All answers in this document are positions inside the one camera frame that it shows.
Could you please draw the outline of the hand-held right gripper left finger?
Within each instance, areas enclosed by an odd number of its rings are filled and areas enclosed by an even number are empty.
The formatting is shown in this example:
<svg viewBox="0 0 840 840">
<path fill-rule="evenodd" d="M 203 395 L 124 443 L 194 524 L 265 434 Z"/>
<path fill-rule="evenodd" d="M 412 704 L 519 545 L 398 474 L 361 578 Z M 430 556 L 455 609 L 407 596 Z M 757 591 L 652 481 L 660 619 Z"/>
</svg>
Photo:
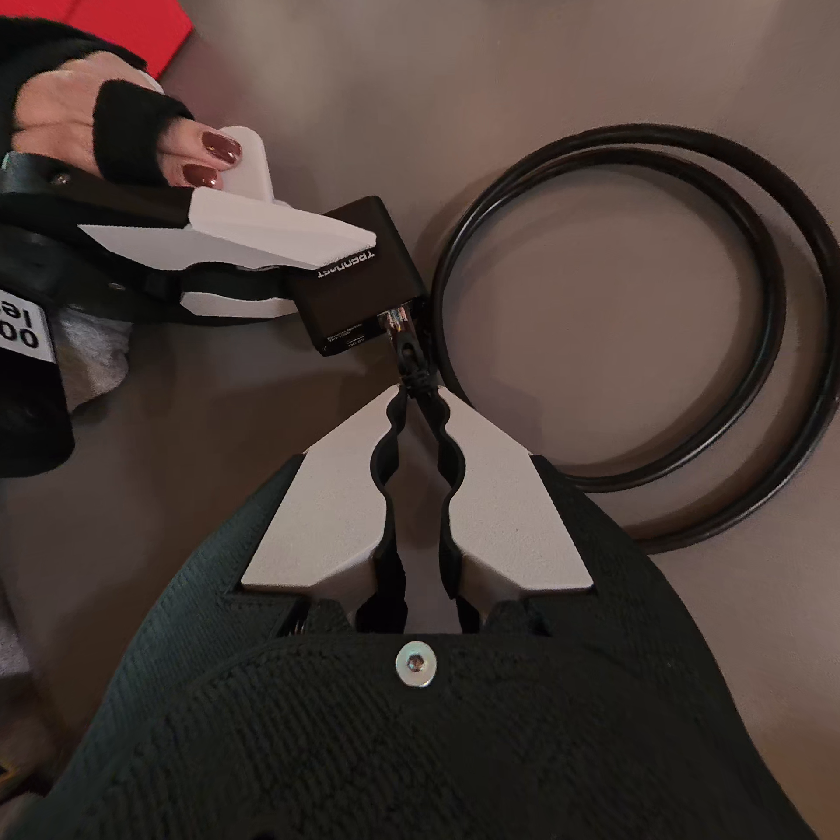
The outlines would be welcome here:
<svg viewBox="0 0 840 840">
<path fill-rule="evenodd" d="M 405 387 L 394 385 L 309 447 L 244 589 L 337 602 L 363 633 L 404 632 L 406 575 L 387 484 L 406 408 Z"/>
</svg>

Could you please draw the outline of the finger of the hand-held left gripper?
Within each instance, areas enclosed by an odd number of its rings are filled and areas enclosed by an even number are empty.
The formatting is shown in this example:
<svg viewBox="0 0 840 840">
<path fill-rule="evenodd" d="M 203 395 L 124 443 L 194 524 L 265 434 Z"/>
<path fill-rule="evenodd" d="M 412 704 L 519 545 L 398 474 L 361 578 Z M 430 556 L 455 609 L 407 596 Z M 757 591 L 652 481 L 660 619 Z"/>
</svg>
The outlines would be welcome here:
<svg viewBox="0 0 840 840">
<path fill-rule="evenodd" d="M 285 267 L 151 269 L 144 279 L 144 292 L 164 303 L 171 315 L 194 319 L 265 321 L 298 313 Z"/>
<path fill-rule="evenodd" d="M 155 270 L 222 263 L 249 270 L 316 270 L 376 244 L 376 234 L 339 219 L 200 187 L 184 228 L 81 224 L 113 254 Z"/>
</svg>

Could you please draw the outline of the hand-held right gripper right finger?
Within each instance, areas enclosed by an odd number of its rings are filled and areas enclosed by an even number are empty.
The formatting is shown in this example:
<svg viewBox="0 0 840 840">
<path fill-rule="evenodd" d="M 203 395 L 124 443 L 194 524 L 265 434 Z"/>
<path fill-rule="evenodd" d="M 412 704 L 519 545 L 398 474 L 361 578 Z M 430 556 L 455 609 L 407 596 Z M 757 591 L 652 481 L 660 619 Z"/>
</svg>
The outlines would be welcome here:
<svg viewBox="0 0 840 840">
<path fill-rule="evenodd" d="M 532 454 L 444 386 L 429 396 L 429 427 L 448 484 L 438 567 L 461 630 L 478 632 L 501 602 L 589 591 Z"/>
</svg>

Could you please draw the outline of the black network adapter box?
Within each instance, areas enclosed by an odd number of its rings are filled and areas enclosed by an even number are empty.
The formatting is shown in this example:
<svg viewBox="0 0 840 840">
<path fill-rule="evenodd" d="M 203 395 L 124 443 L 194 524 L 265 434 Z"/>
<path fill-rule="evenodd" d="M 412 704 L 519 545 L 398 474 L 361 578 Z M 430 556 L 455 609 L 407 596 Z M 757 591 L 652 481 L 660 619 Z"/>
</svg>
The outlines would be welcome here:
<svg viewBox="0 0 840 840">
<path fill-rule="evenodd" d="M 393 309 L 404 308 L 420 326 L 427 289 L 382 199 L 365 196 L 328 217 L 371 231 L 375 244 L 320 269 L 284 270 L 315 350 L 333 356 L 383 335 L 381 316 Z"/>
</svg>

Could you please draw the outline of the person's left hand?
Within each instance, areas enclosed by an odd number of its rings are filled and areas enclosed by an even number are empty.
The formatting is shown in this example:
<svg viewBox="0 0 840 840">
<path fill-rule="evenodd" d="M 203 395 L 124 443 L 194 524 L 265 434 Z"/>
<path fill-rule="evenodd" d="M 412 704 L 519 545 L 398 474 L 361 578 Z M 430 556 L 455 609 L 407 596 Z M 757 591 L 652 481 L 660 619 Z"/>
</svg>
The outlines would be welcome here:
<svg viewBox="0 0 840 840">
<path fill-rule="evenodd" d="M 98 94 L 111 81 L 161 93 L 154 79 L 114 54 L 100 51 L 73 59 L 28 80 L 14 108 L 12 150 L 40 154 L 102 177 L 95 159 L 93 125 Z M 154 157 L 172 186 L 222 188 L 222 173 L 235 168 L 242 146 L 229 134 L 185 117 L 158 132 Z"/>
</svg>

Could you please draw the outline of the grey fleece cloth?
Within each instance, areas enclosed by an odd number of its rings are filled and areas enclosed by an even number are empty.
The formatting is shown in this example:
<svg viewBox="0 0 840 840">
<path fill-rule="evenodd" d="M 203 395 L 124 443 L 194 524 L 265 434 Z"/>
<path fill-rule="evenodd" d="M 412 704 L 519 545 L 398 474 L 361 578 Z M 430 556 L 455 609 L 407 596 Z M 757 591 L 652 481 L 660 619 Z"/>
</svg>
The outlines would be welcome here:
<svg viewBox="0 0 840 840">
<path fill-rule="evenodd" d="M 49 316 L 49 326 L 69 413 L 123 383 L 129 372 L 130 322 L 64 308 Z"/>
</svg>

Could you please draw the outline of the red plastic bin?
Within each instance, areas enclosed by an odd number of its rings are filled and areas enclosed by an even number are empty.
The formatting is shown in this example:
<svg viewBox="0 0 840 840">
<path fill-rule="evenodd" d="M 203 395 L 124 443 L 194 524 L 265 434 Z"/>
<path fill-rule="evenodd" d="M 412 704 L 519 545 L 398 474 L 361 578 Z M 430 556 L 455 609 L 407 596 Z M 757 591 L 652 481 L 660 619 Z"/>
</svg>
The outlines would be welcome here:
<svg viewBox="0 0 840 840">
<path fill-rule="evenodd" d="M 2 15 L 46 18 L 126 48 L 161 78 L 193 33 L 177 1 L 2 1 Z"/>
</svg>

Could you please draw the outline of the person's grey garment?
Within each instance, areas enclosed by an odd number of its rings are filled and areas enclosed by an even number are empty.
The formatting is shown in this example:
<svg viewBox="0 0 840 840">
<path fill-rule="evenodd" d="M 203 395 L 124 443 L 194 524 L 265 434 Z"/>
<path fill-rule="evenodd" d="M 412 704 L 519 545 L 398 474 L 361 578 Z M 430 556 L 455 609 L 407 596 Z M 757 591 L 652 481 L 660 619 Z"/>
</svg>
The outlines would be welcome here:
<svg viewBox="0 0 840 840">
<path fill-rule="evenodd" d="M 1 586 L 1 679 L 23 680 L 33 676 L 17 621 Z"/>
</svg>

